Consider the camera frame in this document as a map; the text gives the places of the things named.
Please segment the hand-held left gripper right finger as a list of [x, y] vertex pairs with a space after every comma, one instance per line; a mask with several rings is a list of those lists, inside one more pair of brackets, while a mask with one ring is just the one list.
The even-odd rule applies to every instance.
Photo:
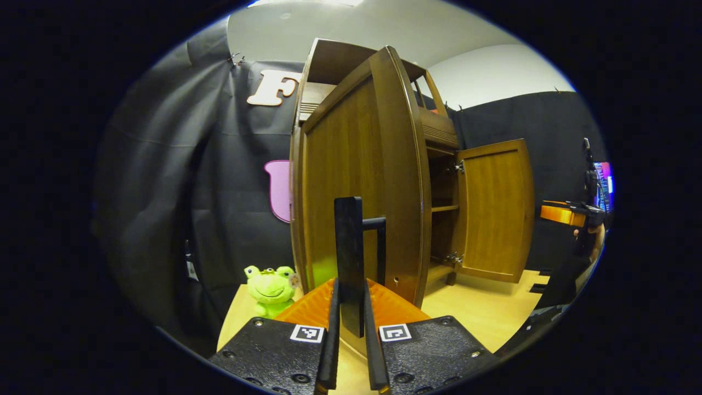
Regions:
[[373, 280], [363, 308], [370, 387], [381, 394], [436, 392], [499, 361], [457, 318], [431, 318]]

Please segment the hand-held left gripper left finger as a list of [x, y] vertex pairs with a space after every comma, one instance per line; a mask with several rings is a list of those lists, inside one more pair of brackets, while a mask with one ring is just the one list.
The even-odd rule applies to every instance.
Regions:
[[211, 358], [266, 392], [326, 394], [337, 387], [340, 285], [326, 281], [275, 319], [253, 317]]

